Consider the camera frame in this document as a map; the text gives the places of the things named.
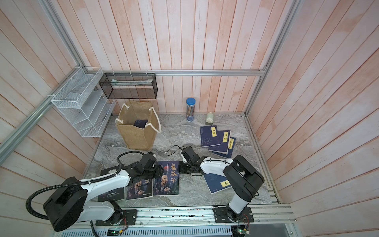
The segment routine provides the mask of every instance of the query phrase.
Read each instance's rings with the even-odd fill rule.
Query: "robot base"
[[[233,212],[229,205],[226,207],[216,207],[213,208],[213,213],[215,214],[215,222],[216,223],[230,223],[230,220],[233,222],[254,222],[253,214],[251,212],[251,208],[246,206],[240,214],[236,214]]]
[[[193,173],[203,173],[201,169],[197,166],[188,165],[188,162],[179,161],[179,173],[180,174],[193,174]]]
[[[135,209],[122,210],[122,214],[126,216],[126,223],[128,226],[134,226],[136,224],[137,210]],[[110,226],[111,223],[109,221],[97,220],[95,225],[96,226]],[[124,222],[121,221],[119,226],[123,226],[123,225],[124,225]]]

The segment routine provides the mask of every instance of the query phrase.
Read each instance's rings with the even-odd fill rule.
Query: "vent grille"
[[[96,228],[96,233],[100,237],[105,237],[108,228]],[[156,236],[183,236],[183,237],[200,237],[200,236],[231,236],[230,226],[178,226],[178,227],[141,227],[129,228],[120,236],[139,236],[139,237],[156,237]],[[94,236],[91,229],[68,229],[60,232],[60,237],[85,237]]]

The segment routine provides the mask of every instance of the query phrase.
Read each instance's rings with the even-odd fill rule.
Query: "aluminum rail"
[[[10,154],[16,149],[16,147],[22,142],[22,140],[29,134],[29,132],[34,128],[34,126],[41,120],[43,116],[50,110],[53,106],[51,100],[53,99],[53,94],[57,93],[59,89],[70,79],[69,77],[73,75],[78,68],[74,68],[69,73],[68,77],[58,85],[58,87],[47,96],[36,108],[35,110],[26,117],[21,124],[13,130],[13,132],[4,139],[4,142],[0,146],[0,165],[8,158]]]
[[[78,64],[79,66],[84,66],[83,60],[80,57],[78,50],[76,50],[74,43],[71,41],[71,38],[68,36],[68,33],[64,29],[58,17],[58,14],[52,6],[50,0],[38,0],[38,2],[41,5],[42,9],[45,11],[47,17],[50,19],[51,23],[53,24],[59,36],[61,37],[63,43],[66,45],[70,54],[74,58],[76,64]]]
[[[156,76],[263,76],[265,70],[103,70],[122,73],[155,73]]]
[[[225,226],[236,223],[215,223],[213,206],[191,207],[136,207],[121,208],[137,209],[134,228],[162,226]],[[254,222],[250,224],[279,224],[297,223],[296,217],[289,204],[255,204],[248,205]],[[88,228],[89,222],[75,223],[69,229]]]
[[[285,41],[285,39],[286,39],[289,31],[290,31],[290,28],[291,28],[291,26],[293,24],[293,21],[294,21],[296,15],[297,15],[297,12],[300,9],[302,3],[303,3],[303,0],[295,0],[292,3],[292,6],[290,8],[290,12],[288,13],[288,16],[286,17],[286,20],[284,22],[283,28],[280,31],[278,40],[275,43],[274,50],[271,52],[270,57],[268,59],[268,62],[266,64],[266,66],[265,66],[265,69],[266,69],[265,70],[265,74],[259,79],[259,82],[258,82],[257,86],[254,89],[253,95],[250,98],[250,101],[248,103],[247,109],[245,111],[246,115],[249,115],[249,113],[251,112],[253,104],[254,104],[255,100],[257,99],[257,97],[258,97],[258,93],[261,90],[262,85],[265,82],[266,77],[267,77],[268,73],[270,72],[273,63],[274,63],[275,59],[277,58],[280,49],[283,46],[283,43],[284,43],[284,41]]]

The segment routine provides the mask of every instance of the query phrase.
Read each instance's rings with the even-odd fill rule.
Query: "blue lid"
[[[187,99],[187,105],[194,105],[195,103],[196,103],[196,100],[194,98]]]

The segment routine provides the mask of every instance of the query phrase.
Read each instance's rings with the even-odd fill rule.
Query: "blue book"
[[[137,120],[134,122],[134,126],[143,129],[143,128],[145,128],[145,125],[147,124],[147,121],[148,121],[148,120],[137,119]]]
[[[221,144],[218,146],[210,146],[209,150],[227,155],[229,147],[230,130],[220,130],[217,131],[217,133],[218,139],[220,140]]]
[[[214,152],[214,151],[212,151],[212,153],[216,154],[216,155],[219,155],[219,156],[222,156],[222,157],[225,157],[225,158],[231,158],[233,150],[234,150],[235,142],[236,142],[236,138],[235,137],[230,137],[229,138],[228,154],[227,155],[223,154],[223,153],[219,153],[219,152]]]
[[[202,147],[220,145],[220,139],[217,136],[217,126],[200,127],[200,139]]]
[[[211,193],[216,193],[231,187],[226,177],[217,174],[204,174],[205,181]]]

